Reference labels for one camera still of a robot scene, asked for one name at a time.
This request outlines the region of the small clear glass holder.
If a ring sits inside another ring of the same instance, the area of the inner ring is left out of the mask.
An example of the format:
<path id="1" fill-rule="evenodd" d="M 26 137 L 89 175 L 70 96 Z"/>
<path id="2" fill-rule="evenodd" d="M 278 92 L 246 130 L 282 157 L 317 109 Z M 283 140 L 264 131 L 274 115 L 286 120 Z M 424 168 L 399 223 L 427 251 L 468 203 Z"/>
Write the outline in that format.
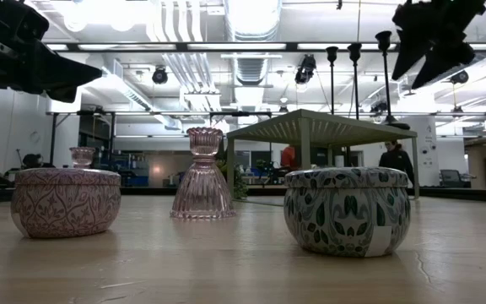
<path id="1" fill-rule="evenodd" d="M 74 168 L 87 169 L 93 162 L 95 155 L 95 148 L 91 147 L 72 147 L 69 149 L 71 152 L 71 159 Z"/>

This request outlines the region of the pink ribbed glass candle holder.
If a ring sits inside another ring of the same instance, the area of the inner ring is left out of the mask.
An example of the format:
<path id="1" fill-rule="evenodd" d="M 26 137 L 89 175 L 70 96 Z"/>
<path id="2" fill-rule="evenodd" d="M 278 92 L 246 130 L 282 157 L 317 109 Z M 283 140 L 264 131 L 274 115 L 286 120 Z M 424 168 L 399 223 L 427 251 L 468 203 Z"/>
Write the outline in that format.
<path id="1" fill-rule="evenodd" d="M 193 163 L 177 189 L 170 216 L 183 220 L 211 220 L 235 216 L 227 181 L 216 164 L 223 132 L 217 128 L 189 128 Z"/>

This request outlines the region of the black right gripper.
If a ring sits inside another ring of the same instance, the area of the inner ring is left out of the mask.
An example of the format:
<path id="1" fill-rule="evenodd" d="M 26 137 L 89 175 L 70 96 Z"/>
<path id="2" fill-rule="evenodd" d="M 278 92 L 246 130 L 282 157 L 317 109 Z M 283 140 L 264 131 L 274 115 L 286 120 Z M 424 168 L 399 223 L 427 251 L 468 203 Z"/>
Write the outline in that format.
<path id="1" fill-rule="evenodd" d="M 397 61 L 391 78 L 400 79 L 428 51 L 428 41 L 464 41 L 465 29 L 477 15 L 486 12 L 486 0 L 406 0 L 397 6 L 392 22 L 400 39 Z M 469 64 L 475 52 L 466 42 L 455 46 L 436 44 L 425 55 L 412 89 L 461 64 Z"/>

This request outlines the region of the white rectangular air duct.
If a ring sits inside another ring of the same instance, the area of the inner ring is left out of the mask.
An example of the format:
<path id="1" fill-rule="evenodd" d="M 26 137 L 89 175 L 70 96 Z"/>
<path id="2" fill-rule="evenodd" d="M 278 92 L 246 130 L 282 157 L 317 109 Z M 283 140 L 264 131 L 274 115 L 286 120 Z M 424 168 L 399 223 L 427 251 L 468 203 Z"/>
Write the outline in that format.
<path id="1" fill-rule="evenodd" d="M 114 61 L 114 68 L 110 70 L 106 66 L 103 66 L 103 77 L 111 83 L 111 87 L 121 94 L 123 94 L 131 103 L 141 107 L 146 115 L 150 115 L 162 123 L 165 129 L 169 130 L 182 130 L 182 123 L 180 120 L 171 118 L 168 115 L 161 114 L 154 105 L 147 100 L 141 93 L 135 90 L 129 85 L 122 77 L 116 74 L 116 70 L 119 68 L 122 70 L 122 65 L 118 61 Z"/>

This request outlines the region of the grey office chair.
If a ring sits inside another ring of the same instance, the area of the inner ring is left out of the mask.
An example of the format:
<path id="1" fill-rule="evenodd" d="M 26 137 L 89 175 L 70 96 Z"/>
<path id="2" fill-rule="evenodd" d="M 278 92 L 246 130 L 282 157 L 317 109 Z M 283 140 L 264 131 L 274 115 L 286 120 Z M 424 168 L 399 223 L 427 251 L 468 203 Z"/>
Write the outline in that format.
<path id="1" fill-rule="evenodd" d="M 468 173 L 460 173 L 458 170 L 440 170 L 440 185 L 448 188 L 470 188 L 475 176 Z"/>

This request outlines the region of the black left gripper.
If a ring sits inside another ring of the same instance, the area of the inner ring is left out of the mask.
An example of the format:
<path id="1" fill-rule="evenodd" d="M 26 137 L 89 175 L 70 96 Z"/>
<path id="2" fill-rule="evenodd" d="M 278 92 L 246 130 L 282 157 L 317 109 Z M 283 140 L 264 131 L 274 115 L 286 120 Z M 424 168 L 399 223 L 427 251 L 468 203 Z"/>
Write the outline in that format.
<path id="1" fill-rule="evenodd" d="M 72 104 L 77 89 L 102 76 L 90 65 L 61 57 L 41 42 L 49 22 L 24 0 L 0 0 L 0 89 L 46 90 Z"/>

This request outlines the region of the pink patterned round candle tin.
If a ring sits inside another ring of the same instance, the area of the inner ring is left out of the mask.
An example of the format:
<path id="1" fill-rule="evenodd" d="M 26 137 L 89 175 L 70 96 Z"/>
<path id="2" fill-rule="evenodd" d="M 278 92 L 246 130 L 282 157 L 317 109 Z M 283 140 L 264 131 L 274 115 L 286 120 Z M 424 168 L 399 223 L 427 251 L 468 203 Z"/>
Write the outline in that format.
<path id="1" fill-rule="evenodd" d="M 17 173 L 14 186 L 10 214 L 28 238 L 102 233 L 121 207 L 121 176 L 112 171 L 28 169 Z"/>

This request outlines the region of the tall black metal candlestick holder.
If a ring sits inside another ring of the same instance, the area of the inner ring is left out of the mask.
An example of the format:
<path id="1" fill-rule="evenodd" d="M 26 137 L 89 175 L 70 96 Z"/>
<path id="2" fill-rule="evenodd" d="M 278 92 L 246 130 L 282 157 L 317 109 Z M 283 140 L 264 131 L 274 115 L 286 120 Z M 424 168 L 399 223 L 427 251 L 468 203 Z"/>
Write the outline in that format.
<path id="1" fill-rule="evenodd" d="M 386 118 L 384 121 L 385 125 L 400 128 L 402 130 L 409 130 L 410 126 L 405 122 L 398 121 L 392 115 L 392 105 L 391 105 L 391 96 L 390 96 L 390 81 L 389 81 L 389 72 L 388 72 L 388 50 L 391 46 L 391 36 L 392 33 L 389 30 L 385 30 L 379 32 L 375 35 L 375 38 L 378 43 L 378 49 L 381 51 L 382 59 L 383 59 L 383 68 L 384 68 L 384 76 L 385 76 L 385 89 L 386 89 Z"/>
<path id="2" fill-rule="evenodd" d="M 352 61 L 354 70 L 353 98 L 355 105 L 355 117 L 359 120 L 359 80 L 358 80 L 358 61 L 361 57 L 361 43 L 352 43 L 348 46 L 349 59 Z"/>
<path id="3" fill-rule="evenodd" d="M 335 61 L 338 58 L 338 47 L 337 46 L 329 46 L 326 48 L 327 52 L 327 60 L 330 66 L 330 85 L 331 85 L 331 114 L 335 114 L 335 94 L 334 94 L 334 67 Z"/>

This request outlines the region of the silver round ventilation duct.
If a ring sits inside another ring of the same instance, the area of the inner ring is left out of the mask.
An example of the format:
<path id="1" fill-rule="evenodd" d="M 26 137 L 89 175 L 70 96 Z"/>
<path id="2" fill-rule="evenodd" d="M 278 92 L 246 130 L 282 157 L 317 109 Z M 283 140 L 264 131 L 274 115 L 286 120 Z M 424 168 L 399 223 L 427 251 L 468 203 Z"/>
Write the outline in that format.
<path id="1" fill-rule="evenodd" d="M 223 0 L 230 41 L 275 41 L 282 0 Z"/>

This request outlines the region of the person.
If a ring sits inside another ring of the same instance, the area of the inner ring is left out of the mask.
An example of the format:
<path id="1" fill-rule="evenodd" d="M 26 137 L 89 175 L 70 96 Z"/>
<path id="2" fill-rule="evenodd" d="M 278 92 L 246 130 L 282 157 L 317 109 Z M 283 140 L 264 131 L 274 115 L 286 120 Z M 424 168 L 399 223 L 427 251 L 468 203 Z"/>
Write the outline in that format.
<path id="1" fill-rule="evenodd" d="M 415 185 L 413 165 L 408 153 L 396 141 L 384 143 L 386 152 L 381 155 L 379 166 L 404 171 L 408 175 L 409 181 Z"/>
<path id="2" fill-rule="evenodd" d="M 283 168 L 289 168 L 291 171 L 298 168 L 294 146 L 289 145 L 282 150 L 280 166 Z"/>

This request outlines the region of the green leaf patterned candle tin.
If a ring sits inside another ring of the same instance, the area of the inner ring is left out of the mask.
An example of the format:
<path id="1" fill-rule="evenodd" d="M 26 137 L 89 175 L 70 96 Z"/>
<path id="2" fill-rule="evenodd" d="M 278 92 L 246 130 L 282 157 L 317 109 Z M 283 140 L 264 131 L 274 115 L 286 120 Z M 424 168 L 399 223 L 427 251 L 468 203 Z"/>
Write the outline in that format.
<path id="1" fill-rule="evenodd" d="M 304 249 L 337 257 L 392 254 L 411 223 L 408 175 L 385 167 L 292 171 L 283 214 Z"/>

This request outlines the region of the green perforated metal riser shelf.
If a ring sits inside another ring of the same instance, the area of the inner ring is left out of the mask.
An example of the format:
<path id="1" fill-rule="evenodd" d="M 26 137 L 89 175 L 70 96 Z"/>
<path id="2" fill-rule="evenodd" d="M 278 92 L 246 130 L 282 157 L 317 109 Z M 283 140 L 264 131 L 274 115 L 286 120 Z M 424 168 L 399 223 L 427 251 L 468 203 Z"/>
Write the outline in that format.
<path id="1" fill-rule="evenodd" d="M 399 139 L 412 141 L 414 180 L 419 179 L 418 134 L 387 125 L 365 122 L 353 118 L 334 116 L 325 112 L 304 109 L 285 113 L 279 117 L 240 128 L 227 133 L 227 183 L 234 194 L 235 141 L 248 140 L 301 147 L 301 165 L 311 168 L 311 147 L 334 149 L 363 144 L 374 144 Z"/>

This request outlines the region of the blue storage bins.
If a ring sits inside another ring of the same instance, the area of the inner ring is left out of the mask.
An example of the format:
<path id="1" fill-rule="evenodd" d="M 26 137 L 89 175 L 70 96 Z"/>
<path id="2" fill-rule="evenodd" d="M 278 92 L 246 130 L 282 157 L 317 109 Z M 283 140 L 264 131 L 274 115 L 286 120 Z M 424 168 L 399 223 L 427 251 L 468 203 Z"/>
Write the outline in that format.
<path id="1" fill-rule="evenodd" d="M 147 187 L 149 185 L 149 160 L 146 155 L 115 155 L 114 165 L 121 176 L 123 187 Z"/>

